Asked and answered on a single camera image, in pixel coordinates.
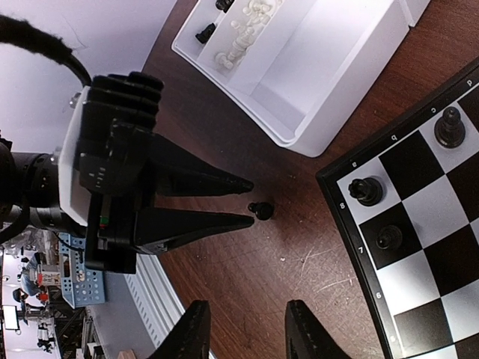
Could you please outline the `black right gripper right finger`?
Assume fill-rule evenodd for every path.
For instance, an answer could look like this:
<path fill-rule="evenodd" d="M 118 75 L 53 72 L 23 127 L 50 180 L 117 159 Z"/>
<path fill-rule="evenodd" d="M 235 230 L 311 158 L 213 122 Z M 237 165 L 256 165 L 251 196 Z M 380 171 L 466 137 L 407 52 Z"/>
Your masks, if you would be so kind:
<path fill-rule="evenodd" d="M 287 358 L 350 358 L 303 300 L 287 302 L 284 321 Z"/>

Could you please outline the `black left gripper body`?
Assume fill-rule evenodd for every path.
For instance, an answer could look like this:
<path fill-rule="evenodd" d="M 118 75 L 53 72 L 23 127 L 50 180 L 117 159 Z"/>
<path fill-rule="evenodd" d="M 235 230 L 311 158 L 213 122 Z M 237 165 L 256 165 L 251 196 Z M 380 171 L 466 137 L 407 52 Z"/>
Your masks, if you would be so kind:
<path fill-rule="evenodd" d="M 150 196 L 144 175 L 163 82 L 144 73 L 96 76 L 82 104 L 76 168 L 91 194 L 86 266 L 133 274 L 135 216 Z"/>

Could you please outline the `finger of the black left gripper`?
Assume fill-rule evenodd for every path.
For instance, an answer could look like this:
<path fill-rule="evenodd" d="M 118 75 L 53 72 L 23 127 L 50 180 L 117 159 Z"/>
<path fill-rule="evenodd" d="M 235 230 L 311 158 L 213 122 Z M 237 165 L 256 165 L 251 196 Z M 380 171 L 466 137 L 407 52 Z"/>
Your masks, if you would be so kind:
<path fill-rule="evenodd" d="M 149 207 L 135 216 L 132 246 L 142 254 L 160 255 L 253 224 L 254 218 L 246 215 Z"/>
<path fill-rule="evenodd" d="M 167 197 L 225 196 L 254 188 L 251 181 L 216 168 L 157 134 L 151 142 L 151 165 L 156 191 Z"/>

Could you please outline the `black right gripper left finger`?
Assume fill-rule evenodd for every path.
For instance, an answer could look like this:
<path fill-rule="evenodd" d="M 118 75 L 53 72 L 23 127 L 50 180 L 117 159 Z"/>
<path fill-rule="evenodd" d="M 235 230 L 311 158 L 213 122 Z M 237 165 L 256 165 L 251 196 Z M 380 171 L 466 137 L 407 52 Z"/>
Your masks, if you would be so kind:
<path fill-rule="evenodd" d="M 195 300 L 148 359 L 207 359 L 210 329 L 209 302 Z"/>

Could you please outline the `white compartment tray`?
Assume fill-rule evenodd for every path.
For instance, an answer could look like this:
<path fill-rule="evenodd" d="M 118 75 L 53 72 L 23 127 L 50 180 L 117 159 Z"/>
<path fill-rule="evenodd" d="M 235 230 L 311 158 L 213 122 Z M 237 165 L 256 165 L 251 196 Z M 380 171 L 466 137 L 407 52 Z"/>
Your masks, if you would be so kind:
<path fill-rule="evenodd" d="M 320 156 L 355 111 L 427 8 L 426 1 L 283 1 L 231 71 L 215 62 L 231 47 L 227 13 L 198 1 L 172 49 L 232 99 L 278 146 Z M 210 23 L 206 44 L 195 35 Z"/>

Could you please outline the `black chess piece corner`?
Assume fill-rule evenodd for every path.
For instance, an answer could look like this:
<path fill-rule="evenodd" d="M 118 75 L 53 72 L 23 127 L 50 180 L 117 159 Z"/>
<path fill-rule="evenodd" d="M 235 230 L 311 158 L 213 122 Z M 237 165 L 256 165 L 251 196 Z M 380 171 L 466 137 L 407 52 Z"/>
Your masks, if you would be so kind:
<path fill-rule="evenodd" d="M 382 184 L 373 177 L 354 179 L 349 184 L 348 191 L 362 206 L 375 206 L 382 201 L 384 195 Z"/>

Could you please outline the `black silver chessboard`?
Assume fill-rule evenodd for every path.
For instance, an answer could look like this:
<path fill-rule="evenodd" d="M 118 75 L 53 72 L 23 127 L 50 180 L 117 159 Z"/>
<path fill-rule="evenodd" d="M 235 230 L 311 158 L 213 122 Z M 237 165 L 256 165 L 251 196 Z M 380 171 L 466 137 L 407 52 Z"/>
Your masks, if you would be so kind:
<path fill-rule="evenodd" d="M 434 126 L 456 107 L 464 142 L 448 149 Z M 375 206 L 350 196 L 373 177 Z M 473 61 L 383 130 L 316 175 L 344 241 L 386 358 L 478 356 L 478 63 Z M 394 251 L 376 238 L 403 233 Z"/>

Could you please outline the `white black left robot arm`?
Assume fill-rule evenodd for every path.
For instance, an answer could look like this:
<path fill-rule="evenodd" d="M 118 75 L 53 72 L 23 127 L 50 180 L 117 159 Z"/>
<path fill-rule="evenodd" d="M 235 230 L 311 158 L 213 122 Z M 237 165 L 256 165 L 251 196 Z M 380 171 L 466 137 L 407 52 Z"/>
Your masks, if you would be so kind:
<path fill-rule="evenodd" d="M 163 88 L 138 72 L 96 76 L 57 163 L 46 153 L 15 153 L 2 140 L 1 240 L 29 226 L 80 235 L 87 268 L 132 274 L 138 254 L 251 227 L 247 215 L 155 206 L 157 195 L 225 196 L 254 187 L 153 131 Z"/>

